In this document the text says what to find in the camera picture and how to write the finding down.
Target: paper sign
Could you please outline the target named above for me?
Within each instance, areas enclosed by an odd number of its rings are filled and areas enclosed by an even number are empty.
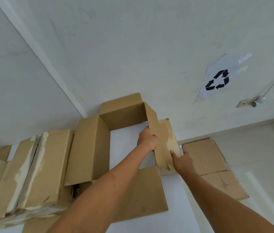
[[[207,68],[197,98],[199,100],[213,98],[219,91],[229,86],[236,75],[247,68],[243,67],[242,63],[250,56],[251,54],[223,55],[221,58],[211,62]]]

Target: hand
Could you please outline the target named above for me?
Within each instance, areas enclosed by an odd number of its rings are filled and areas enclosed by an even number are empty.
[[[149,152],[151,150],[154,150],[157,145],[158,137],[156,134],[151,134],[149,127],[146,127],[141,133],[139,133],[137,146],[144,146]]]
[[[171,150],[170,155],[173,158],[174,168],[180,175],[185,171],[196,172],[193,160],[190,158],[188,152],[185,151],[183,156],[178,157],[174,151]]]

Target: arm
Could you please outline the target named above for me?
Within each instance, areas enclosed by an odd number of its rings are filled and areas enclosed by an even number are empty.
[[[157,136],[146,127],[139,134],[137,147],[82,193],[48,233],[106,232],[141,162],[157,143]]]
[[[213,187],[194,169],[189,153],[170,151],[176,171],[192,192],[215,233],[274,233],[274,225],[244,204]]]

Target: forearm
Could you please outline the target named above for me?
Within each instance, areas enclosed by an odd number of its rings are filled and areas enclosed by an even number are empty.
[[[274,233],[270,222],[210,185],[197,173],[185,171],[181,176],[215,233]]]
[[[137,146],[117,166],[92,184],[49,232],[105,232],[147,153],[146,147]]]

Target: recycling symbol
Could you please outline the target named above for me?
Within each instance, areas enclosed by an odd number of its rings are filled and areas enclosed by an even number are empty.
[[[224,84],[218,84],[217,86],[211,86],[213,83],[214,83],[214,79],[217,79],[219,78],[219,76],[222,74],[222,78],[224,78]],[[210,90],[213,90],[214,88],[222,88],[224,87],[226,84],[228,84],[229,82],[229,78],[228,78],[228,70],[220,70],[215,76],[214,76],[214,79],[210,80],[208,82],[208,84],[205,86],[206,90],[207,91],[210,91]]]

